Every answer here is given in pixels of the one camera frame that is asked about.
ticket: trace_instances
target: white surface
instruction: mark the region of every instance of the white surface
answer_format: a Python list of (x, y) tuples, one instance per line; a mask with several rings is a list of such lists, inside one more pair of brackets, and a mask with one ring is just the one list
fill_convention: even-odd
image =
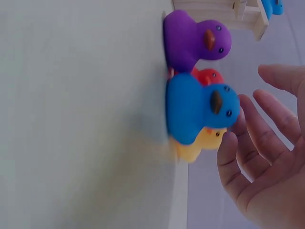
[(1, 229), (184, 229), (164, 0), (0, 0)]

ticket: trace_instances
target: finger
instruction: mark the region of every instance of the finger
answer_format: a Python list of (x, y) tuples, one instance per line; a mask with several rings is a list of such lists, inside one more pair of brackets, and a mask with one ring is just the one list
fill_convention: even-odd
[(266, 82), (278, 89), (286, 90), (295, 95), (297, 100), (297, 115), (303, 137), (305, 137), (305, 66), (291, 65), (260, 65), (258, 73)]
[(251, 184), (241, 173), (236, 161), (237, 138), (226, 132), (217, 153), (217, 166), (220, 181), (225, 191), (237, 202), (240, 194)]
[(305, 66), (260, 65), (258, 73), (266, 83), (295, 96), (298, 96), (299, 88), (305, 82)]
[(296, 115), (267, 91), (256, 90), (253, 97), (274, 121), (279, 131), (295, 145), (301, 137), (301, 128)]
[(240, 103), (244, 110), (247, 128), (254, 145), (259, 153), (272, 165), (282, 153), (289, 152), (289, 149), (261, 117), (246, 95), (240, 95)]
[(244, 111), (242, 109), (231, 131), (235, 133), (238, 140), (236, 156), (238, 163), (252, 180), (257, 179), (270, 167), (270, 164), (259, 155), (255, 148), (248, 133)]

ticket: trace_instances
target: palm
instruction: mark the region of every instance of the palm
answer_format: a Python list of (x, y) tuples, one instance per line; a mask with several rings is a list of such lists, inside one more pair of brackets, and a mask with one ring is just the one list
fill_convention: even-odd
[[(305, 69), (295, 70), (295, 75), (300, 70), (303, 72), (302, 77), (294, 79), (287, 77), (288, 72), (275, 74), (279, 69), (279, 66), (263, 69), (260, 75), (271, 85), (298, 95), (298, 102), (304, 102)], [(246, 217), (266, 228), (279, 228), (280, 224), (294, 218), (295, 206), (305, 192), (305, 185), (301, 185), (305, 177), (305, 119), (299, 122), (266, 91), (255, 91), (254, 98), (294, 149), (290, 151), (286, 147), (251, 100), (241, 95), (241, 115), (232, 133), (225, 134), (218, 151), (219, 174), (222, 185)], [(299, 117), (305, 117), (305, 109), (302, 109), (302, 106), (298, 109)], [(237, 162), (252, 183), (241, 173)]]

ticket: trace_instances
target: blue rubber duck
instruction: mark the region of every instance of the blue rubber duck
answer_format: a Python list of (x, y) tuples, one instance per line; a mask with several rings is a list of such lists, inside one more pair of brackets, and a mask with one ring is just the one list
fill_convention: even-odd
[(270, 20), (271, 15), (282, 15), (284, 12), (284, 5), (282, 0), (262, 0), (265, 12), (267, 14), (268, 20)]
[(203, 86), (189, 73), (178, 74), (167, 83), (167, 128), (182, 145), (192, 144), (203, 127), (232, 126), (239, 113), (239, 98), (226, 84)]

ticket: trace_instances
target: brown beak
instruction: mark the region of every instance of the brown beak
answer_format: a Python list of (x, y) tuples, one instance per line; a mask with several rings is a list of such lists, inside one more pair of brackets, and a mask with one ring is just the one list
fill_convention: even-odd
[(223, 99), (221, 98), (220, 93), (217, 90), (213, 91), (210, 98), (210, 107), (212, 112), (215, 115), (219, 114), (222, 105), (223, 105)]
[(216, 42), (216, 38), (215, 38), (214, 33), (211, 30), (207, 30), (204, 33), (203, 41), (204, 41), (204, 44), (205, 44), (206, 48), (209, 51), (211, 51), (214, 48), (215, 42)]

